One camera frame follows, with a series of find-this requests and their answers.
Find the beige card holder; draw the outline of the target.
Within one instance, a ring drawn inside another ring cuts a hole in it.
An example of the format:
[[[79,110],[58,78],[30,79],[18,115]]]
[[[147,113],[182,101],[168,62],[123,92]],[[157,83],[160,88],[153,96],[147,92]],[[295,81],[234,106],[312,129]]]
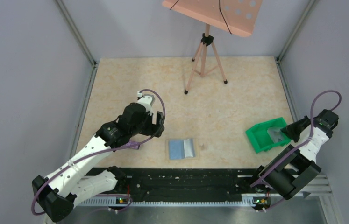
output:
[[[196,159],[200,154],[196,138],[167,139],[166,148],[170,161]]]

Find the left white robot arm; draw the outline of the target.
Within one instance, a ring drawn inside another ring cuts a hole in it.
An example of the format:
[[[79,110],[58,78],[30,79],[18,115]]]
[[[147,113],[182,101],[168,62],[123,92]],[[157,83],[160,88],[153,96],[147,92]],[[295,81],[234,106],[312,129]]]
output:
[[[32,182],[34,197],[31,213],[47,215],[51,221],[66,218],[81,202],[105,191],[122,192],[126,187],[125,174],[111,166],[100,174],[85,179],[86,174],[114,152],[139,147],[164,131],[166,108],[153,118],[152,103],[140,101],[125,107],[115,120],[104,123],[89,142],[72,158],[47,176],[36,176]]]

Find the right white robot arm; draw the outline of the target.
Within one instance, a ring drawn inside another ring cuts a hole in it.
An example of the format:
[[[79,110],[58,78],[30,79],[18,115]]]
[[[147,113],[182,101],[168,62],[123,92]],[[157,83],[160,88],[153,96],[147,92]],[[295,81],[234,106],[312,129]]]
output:
[[[250,179],[255,192],[272,187],[284,199],[289,200],[300,192],[320,172],[316,156],[322,145],[333,135],[339,116],[324,109],[313,119],[305,116],[281,132],[294,141],[267,166],[260,166]]]

